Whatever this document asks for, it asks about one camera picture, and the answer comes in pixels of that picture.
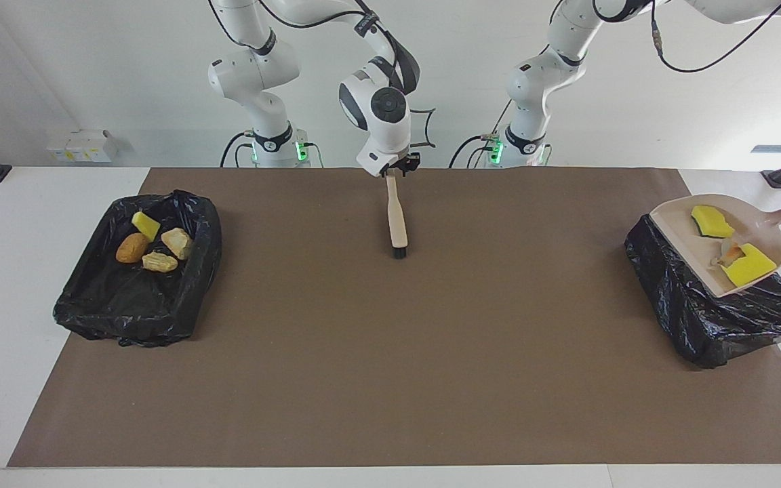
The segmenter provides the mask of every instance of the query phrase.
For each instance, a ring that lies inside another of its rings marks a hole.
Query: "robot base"
[[[553,151],[550,144],[543,144],[536,149],[532,155],[522,155],[513,146],[511,146],[511,150],[509,150],[507,145],[502,145],[502,142],[494,143],[490,148],[492,150],[487,152],[487,158],[481,157],[481,164],[478,165],[479,169],[546,166],[550,161],[550,155]]]
[[[306,130],[296,129],[295,136],[277,152],[266,152],[260,146],[252,148],[252,164],[255,167],[312,167]]]

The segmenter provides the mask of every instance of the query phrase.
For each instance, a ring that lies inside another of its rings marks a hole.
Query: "white box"
[[[83,145],[83,152],[94,163],[111,163],[117,157],[117,145],[109,137],[89,139]]]
[[[65,146],[65,155],[68,157],[68,160],[75,163],[89,163],[92,161],[83,150],[87,142],[89,142],[89,139],[71,139],[68,141],[68,144]]]
[[[54,136],[50,138],[50,142],[47,143],[47,152],[50,153],[50,157],[55,161],[59,161],[59,163],[74,161],[73,159],[69,159],[68,152],[65,151],[65,147],[68,146],[68,141],[68,136]]]

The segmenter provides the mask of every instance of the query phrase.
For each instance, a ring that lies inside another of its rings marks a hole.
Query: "green indicator light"
[[[303,144],[299,142],[294,142],[295,145],[297,145],[297,156],[301,161],[306,161],[306,158],[309,157],[309,152],[306,151],[306,149],[303,147]]]
[[[502,141],[497,141],[493,147],[493,152],[490,154],[490,163],[499,164],[502,160],[502,151],[505,150],[505,144]]]

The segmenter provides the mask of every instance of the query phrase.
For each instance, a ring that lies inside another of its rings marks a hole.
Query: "black plastic bag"
[[[195,240],[191,256],[173,272],[142,269],[117,261],[117,248],[130,234],[134,213],[161,223],[146,252],[170,254],[161,233],[184,229]],[[62,296],[53,308],[56,323],[89,340],[118,339],[121,346],[168,346],[192,336],[204,294],[221,260],[219,214],[207,198],[175,190],[114,201],[89,239]]]
[[[688,361],[720,367],[728,359],[781,342],[778,274],[746,291],[714,298],[650,216],[643,216],[628,235],[626,255],[659,324]]]

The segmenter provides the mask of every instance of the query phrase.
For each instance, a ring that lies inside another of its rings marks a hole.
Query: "brush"
[[[384,177],[388,184],[388,225],[390,226],[390,244],[393,246],[394,259],[403,259],[409,247],[409,235],[405,230],[403,205],[397,195],[397,170],[388,170]]]

